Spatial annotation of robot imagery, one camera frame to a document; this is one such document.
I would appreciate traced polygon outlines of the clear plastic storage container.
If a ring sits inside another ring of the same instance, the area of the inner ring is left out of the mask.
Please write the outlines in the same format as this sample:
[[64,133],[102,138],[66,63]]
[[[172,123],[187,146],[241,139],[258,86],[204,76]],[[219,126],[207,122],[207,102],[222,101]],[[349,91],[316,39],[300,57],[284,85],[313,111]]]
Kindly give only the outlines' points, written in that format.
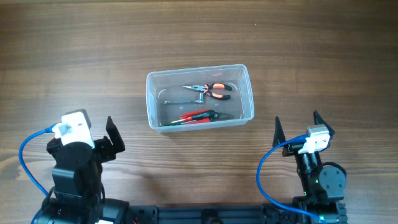
[[149,126],[159,133],[239,126],[254,117],[243,64],[151,72],[146,104]]

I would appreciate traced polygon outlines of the silver socket wrench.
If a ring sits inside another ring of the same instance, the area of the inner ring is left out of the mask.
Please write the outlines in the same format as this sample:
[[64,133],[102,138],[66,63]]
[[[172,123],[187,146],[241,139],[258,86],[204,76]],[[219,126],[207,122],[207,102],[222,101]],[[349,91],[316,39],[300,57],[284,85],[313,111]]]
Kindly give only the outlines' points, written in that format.
[[195,104],[204,104],[204,94],[200,93],[199,99],[197,100],[188,100],[188,101],[164,101],[164,104],[187,104],[187,103],[195,103]]

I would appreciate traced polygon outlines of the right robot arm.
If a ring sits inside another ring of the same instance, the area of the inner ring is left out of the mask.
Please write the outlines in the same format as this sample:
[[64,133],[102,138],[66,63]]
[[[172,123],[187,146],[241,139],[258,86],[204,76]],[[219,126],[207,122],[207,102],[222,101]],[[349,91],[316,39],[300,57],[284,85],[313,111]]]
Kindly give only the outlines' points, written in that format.
[[303,188],[303,197],[294,197],[292,206],[316,215],[291,214],[296,223],[347,223],[344,199],[347,173],[335,162],[322,162],[320,153],[330,147],[335,131],[320,116],[313,112],[314,125],[306,130],[306,136],[299,142],[288,143],[280,119],[275,118],[273,146],[283,143],[282,155],[293,156],[297,174]]

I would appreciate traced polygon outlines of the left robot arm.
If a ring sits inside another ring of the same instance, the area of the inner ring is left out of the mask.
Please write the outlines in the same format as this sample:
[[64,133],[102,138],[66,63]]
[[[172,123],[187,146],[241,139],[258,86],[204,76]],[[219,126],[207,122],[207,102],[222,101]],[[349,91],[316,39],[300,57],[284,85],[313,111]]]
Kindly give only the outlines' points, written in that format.
[[47,143],[47,152],[56,161],[54,186],[32,223],[129,223],[134,219],[129,202],[105,197],[102,164],[125,150],[111,117],[106,132],[93,146],[78,140],[63,143],[60,138]]

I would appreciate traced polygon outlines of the green handled screwdriver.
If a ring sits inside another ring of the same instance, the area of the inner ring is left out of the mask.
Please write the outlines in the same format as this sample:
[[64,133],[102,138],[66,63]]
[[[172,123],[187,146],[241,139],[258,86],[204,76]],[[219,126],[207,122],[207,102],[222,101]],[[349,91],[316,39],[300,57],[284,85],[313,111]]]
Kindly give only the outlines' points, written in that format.
[[179,125],[183,125],[183,124],[185,124],[186,122],[184,122],[184,123],[170,123],[170,124],[163,124],[163,125],[161,125],[160,127],[165,127],[165,126],[179,126]]

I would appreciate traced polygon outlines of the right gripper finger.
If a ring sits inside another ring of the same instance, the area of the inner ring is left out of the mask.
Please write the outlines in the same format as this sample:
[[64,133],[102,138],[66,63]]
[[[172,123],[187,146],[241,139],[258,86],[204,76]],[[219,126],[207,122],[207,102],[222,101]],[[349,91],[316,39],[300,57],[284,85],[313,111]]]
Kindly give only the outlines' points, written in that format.
[[317,110],[313,112],[313,118],[315,125],[324,124],[329,131],[329,135],[333,137],[333,135],[335,134],[334,129],[320,116]]
[[275,132],[274,138],[272,142],[272,147],[276,147],[277,145],[286,142],[284,130],[282,129],[282,125],[280,123],[280,119],[278,116],[275,117]]

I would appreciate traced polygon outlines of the black red screwdriver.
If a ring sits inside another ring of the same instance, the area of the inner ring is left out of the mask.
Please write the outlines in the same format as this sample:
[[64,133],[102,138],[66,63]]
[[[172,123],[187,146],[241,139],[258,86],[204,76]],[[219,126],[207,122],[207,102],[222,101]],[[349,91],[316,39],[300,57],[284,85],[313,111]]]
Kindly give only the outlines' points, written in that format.
[[217,113],[214,110],[200,110],[184,114],[179,120],[172,121],[171,123],[206,123],[210,122]]

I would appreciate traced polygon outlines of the red handled snips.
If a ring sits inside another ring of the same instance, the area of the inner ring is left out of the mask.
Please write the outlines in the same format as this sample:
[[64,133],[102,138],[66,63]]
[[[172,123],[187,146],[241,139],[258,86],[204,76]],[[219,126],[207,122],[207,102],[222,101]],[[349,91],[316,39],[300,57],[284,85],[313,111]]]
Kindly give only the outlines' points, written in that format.
[[217,112],[215,110],[198,110],[182,114],[175,123],[198,124],[209,123],[213,121],[232,119],[233,115],[229,113]]

